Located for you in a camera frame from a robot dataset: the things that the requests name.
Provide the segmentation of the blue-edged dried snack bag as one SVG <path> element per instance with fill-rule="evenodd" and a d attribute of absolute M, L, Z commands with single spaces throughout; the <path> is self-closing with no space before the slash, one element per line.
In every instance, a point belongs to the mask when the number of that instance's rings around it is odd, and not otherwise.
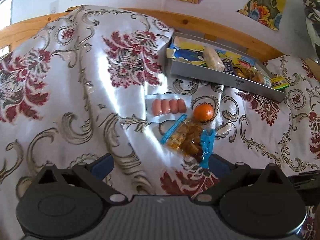
<path fill-rule="evenodd" d="M 202 168 L 209 167 L 209 158 L 213 154 L 216 131 L 204 129 L 201 124 L 182 114 L 164 133 L 162 145 L 193 157 Z"/>

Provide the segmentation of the round biscuit green label packet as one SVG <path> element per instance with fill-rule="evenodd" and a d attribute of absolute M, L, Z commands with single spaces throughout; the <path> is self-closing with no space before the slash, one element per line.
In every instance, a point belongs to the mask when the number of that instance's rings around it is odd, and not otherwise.
<path fill-rule="evenodd" d="M 264 74 L 260 74 L 259 80 L 262 85 L 267 86 L 267 87 L 272 87 L 271 80 L 268 76 L 266 76 Z"/>

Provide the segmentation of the orange mandarin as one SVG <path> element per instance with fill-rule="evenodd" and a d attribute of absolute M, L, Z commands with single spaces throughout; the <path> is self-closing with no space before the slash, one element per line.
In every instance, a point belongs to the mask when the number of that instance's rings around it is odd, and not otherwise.
<path fill-rule="evenodd" d="M 214 116 L 213 107 L 209 104 L 200 104 L 195 107 L 193 111 L 193 117 L 199 122 L 205 122 L 210 120 Z"/>

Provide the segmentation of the floral white red bedspread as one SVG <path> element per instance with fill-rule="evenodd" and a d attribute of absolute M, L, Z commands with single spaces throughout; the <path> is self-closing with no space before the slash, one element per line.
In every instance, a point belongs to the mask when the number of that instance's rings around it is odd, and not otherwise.
<path fill-rule="evenodd" d="M 170 122 L 147 119 L 147 94 L 211 104 L 213 150 L 228 161 L 276 163 L 288 176 L 319 168 L 319 83 L 303 59 L 260 57 L 289 83 L 282 102 L 171 76 L 165 50 L 177 21 L 83 5 L 1 59 L 1 239 L 22 238 L 15 209 L 46 164 L 71 168 L 110 153 L 115 169 L 104 182 L 128 196 L 194 197 L 214 185 L 216 172 L 160 144 Z"/>

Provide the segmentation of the pink sausages clear pack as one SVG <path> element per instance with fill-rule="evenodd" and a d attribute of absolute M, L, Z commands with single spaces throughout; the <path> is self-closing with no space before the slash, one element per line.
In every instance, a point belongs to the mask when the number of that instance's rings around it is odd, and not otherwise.
<path fill-rule="evenodd" d="M 191 115 L 191 95 L 174 93 L 146 95 L 146 118 L 148 122 L 176 121 L 181 115 Z"/>

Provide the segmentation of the golden brown snack wrapper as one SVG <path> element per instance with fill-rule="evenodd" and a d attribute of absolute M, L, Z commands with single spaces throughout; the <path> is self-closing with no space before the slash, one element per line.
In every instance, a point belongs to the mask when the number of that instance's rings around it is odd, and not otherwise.
<path fill-rule="evenodd" d="M 265 83 L 263 73 L 255 68 L 235 67 L 234 72 L 238 77 L 242 77 L 262 85 Z"/>

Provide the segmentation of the dark blue small snack packet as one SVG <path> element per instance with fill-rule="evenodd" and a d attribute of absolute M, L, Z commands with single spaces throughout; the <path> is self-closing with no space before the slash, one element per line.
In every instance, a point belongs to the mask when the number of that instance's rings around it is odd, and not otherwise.
<path fill-rule="evenodd" d="M 223 70 L 224 73 L 235 75 L 234 65 L 232 63 L 232 59 L 230 57 L 225 57 L 221 59 L 225 68 Z"/>

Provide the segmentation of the yellow green snack packet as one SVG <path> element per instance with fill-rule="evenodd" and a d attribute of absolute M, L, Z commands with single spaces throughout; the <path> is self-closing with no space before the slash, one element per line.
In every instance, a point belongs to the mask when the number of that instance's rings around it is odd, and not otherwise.
<path fill-rule="evenodd" d="M 286 79 L 282 76 L 276 75 L 270 79 L 271 87 L 275 90 L 281 90 L 290 86 Z"/>

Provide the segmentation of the red label egg packet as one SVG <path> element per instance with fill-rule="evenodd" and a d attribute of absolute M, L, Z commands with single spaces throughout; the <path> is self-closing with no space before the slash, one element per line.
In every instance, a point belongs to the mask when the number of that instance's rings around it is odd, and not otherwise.
<path fill-rule="evenodd" d="M 238 63 L 245 68 L 252 68 L 255 66 L 255 61 L 252 61 L 250 59 L 238 58 Z"/>

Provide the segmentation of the wrapped beige cake bar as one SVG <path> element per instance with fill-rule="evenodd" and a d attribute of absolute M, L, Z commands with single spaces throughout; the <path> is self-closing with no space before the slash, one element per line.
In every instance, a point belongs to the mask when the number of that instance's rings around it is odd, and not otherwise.
<path fill-rule="evenodd" d="M 205 47 L 203 50 L 203 58 L 208 68 L 220 72 L 224 71 L 225 65 L 221 61 L 220 57 L 218 56 L 214 48 Z"/>

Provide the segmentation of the colourful drawing tray liner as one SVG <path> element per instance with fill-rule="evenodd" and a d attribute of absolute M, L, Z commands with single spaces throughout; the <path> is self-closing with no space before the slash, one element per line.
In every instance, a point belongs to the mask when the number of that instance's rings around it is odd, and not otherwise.
<path fill-rule="evenodd" d="M 241 65 L 238 63 L 238 58 L 250 59 L 256 62 L 256 60 L 253 58 L 242 56 L 228 49 L 223 49 L 220 46 L 210 45 L 201 41 L 181 37 L 178 35 L 173 38 L 169 48 L 167 49 L 167 58 L 207 67 L 206 62 L 203 58 L 203 50 L 205 47 L 214 48 L 220 59 L 230 57 L 232 59 L 234 68 L 241 67 Z"/>

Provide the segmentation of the wooden bed headboard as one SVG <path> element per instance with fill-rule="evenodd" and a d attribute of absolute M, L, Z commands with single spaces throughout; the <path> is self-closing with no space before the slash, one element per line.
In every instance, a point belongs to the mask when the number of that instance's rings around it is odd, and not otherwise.
<path fill-rule="evenodd" d="M 49 35 L 60 46 L 79 45 L 102 28 L 102 41 L 113 61 L 123 53 L 135 60 L 146 59 L 149 74 L 160 71 L 158 51 L 168 44 L 172 33 L 180 28 L 198 31 L 209 41 L 222 38 L 246 48 L 246 52 L 264 63 L 282 57 L 271 46 L 223 25 L 187 15 L 148 9 L 119 9 L 82 5 L 60 14 L 45 15 L 12 24 L 1 30 L 1 47 L 17 48 L 30 38 L 42 37 L 49 44 Z"/>

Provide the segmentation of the white wall socket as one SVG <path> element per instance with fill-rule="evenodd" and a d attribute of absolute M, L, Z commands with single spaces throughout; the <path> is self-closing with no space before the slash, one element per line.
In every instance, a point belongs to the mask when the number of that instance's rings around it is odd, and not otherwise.
<path fill-rule="evenodd" d="M 55 13 L 59 12 L 59 1 L 53 1 L 52 3 L 50 3 L 49 12 L 51 14 L 55 14 Z"/>

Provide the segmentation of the landscape flowers wall drawing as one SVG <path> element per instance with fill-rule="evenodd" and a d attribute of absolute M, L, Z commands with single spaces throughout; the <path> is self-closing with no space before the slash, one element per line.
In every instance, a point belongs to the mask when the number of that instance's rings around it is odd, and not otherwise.
<path fill-rule="evenodd" d="M 278 31 L 286 0 L 248 0 L 237 12 Z"/>

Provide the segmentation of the window frame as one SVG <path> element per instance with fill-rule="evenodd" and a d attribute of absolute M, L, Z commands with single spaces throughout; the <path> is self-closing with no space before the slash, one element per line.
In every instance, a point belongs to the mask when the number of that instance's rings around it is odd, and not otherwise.
<path fill-rule="evenodd" d="M 1 0 L 0 2 L 0 29 L 11 24 L 11 5 L 12 0 Z"/>

